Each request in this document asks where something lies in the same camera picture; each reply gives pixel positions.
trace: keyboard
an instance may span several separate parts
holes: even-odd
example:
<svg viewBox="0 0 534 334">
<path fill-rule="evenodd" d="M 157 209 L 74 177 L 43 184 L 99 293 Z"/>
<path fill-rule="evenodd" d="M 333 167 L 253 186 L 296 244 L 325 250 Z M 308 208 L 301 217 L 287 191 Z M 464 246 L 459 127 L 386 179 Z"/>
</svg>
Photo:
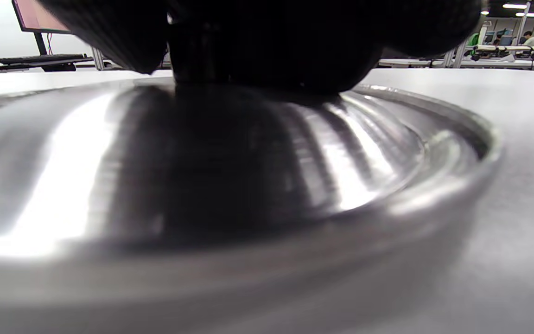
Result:
<svg viewBox="0 0 534 334">
<path fill-rule="evenodd" d="M 84 59 L 86 55 L 41 55 L 41 56 L 28 56 L 28 57 L 16 57 L 16 58 L 1 58 L 0 63 L 4 65 L 12 64 L 31 64 L 31 63 L 45 63 L 49 61 L 70 61 L 76 59 Z"/>
</svg>

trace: ceiling light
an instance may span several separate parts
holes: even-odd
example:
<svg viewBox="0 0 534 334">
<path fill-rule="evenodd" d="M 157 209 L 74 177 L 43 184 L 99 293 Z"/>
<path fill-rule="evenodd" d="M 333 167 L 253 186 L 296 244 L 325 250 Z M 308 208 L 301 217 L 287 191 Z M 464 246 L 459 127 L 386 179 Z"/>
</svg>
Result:
<svg viewBox="0 0 534 334">
<path fill-rule="evenodd" d="M 523 17 L 525 16 L 525 13 L 516 13 L 516 16 Z M 534 13 L 528 13 L 527 17 L 534 17 Z"/>
<path fill-rule="evenodd" d="M 511 9 L 525 9 L 526 5 L 504 4 L 502 7 Z"/>
</svg>

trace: black robotic end effector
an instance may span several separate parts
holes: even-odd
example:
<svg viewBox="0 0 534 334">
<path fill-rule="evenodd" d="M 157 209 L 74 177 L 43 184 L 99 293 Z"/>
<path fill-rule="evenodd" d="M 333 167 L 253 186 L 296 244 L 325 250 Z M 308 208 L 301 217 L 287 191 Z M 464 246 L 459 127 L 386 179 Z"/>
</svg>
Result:
<svg viewBox="0 0 534 334">
<path fill-rule="evenodd" d="M 320 93 L 356 85 L 385 46 L 418 57 L 455 47 L 483 8 L 483 0 L 39 1 L 129 70 L 153 72 L 168 42 L 179 83 Z"/>
</svg>

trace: polished metal disc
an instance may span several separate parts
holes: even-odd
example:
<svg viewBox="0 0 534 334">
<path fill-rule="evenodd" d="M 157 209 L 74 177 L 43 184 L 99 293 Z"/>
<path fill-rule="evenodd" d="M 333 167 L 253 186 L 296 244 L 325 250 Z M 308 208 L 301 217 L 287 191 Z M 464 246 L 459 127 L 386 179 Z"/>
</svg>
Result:
<svg viewBox="0 0 534 334">
<path fill-rule="evenodd" d="M 197 293 L 387 250 L 470 210 L 501 149 L 479 116 L 384 87 L 1 97 L 0 298 Z M 55 268 L 38 294 L 17 258 Z"/>
</svg>

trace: white wall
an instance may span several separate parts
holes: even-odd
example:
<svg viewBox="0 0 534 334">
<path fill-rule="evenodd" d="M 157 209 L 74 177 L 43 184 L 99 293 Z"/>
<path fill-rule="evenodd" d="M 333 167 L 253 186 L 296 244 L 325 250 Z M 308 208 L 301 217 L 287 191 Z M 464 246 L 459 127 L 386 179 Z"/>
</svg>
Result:
<svg viewBox="0 0 534 334">
<path fill-rule="evenodd" d="M 46 34 L 43 34 L 46 45 Z M 71 35 L 54 34 L 51 41 L 54 53 L 87 53 L 87 44 Z M 22 32 L 16 19 L 11 0 L 0 0 L 0 58 L 38 55 L 38 47 L 32 32 Z"/>
</svg>

